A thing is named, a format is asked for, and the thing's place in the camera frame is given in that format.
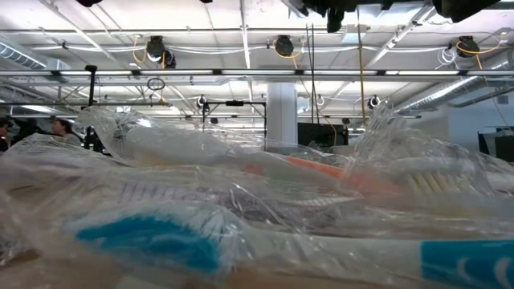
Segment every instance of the blue toothbrush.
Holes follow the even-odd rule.
[[[207,275],[225,275],[236,264],[272,257],[308,264],[325,277],[398,287],[421,280],[465,288],[510,289],[514,284],[512,240],[400,241],[280,233],[250,227],[220,206],[184,201],[98,213],[67,228],[79,240],[124,261],[180,266]]]

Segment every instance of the person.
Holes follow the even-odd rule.
[[[7,129],[10,127],[8,120],[0,120],[0,152],[5,152],[10,147],[10,139],[7,138]]]
[[[71,130],[71,123],[67,120],[56,120],[51,127],[52,133],[64,137],[74,145],[81,145],[80,138]]]

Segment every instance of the dark hair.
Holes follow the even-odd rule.
[[[7,119],[0,119],[0,128],[3,128],[4,126],[10,128],[12,124]]]
[[[67,120],[60,120],[60,119],[57,119],[55,121],[58,121],[64,127],[64,131],[66,133],[73,133],[73,130],[71,130],[71,127],[73,126],[71,124],[71,122],[69,122]]]

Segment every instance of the plastic wrap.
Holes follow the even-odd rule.
[[[46,136],[0,159],[9,168],[2,211],[40,256],[0,269],[0,281],[69,285],[59,272],[84,271],[109,276],[95,288],[126,276],[173,288],[247,288],[234,281],[244,278],[268,289],[263,279],[277,276],[296,278],[284,288],[514,284],[512,171],[502,161],[380,110],[355,156],[332,163],[312,150],[242,148],[193,124],[133,121],[140,116],[81,116],[115,159]],[[41,264],[51,264],[50,277]]]

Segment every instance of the white column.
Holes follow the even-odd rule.
[[[296,83],[267,84],[267,138],[298,143]]]

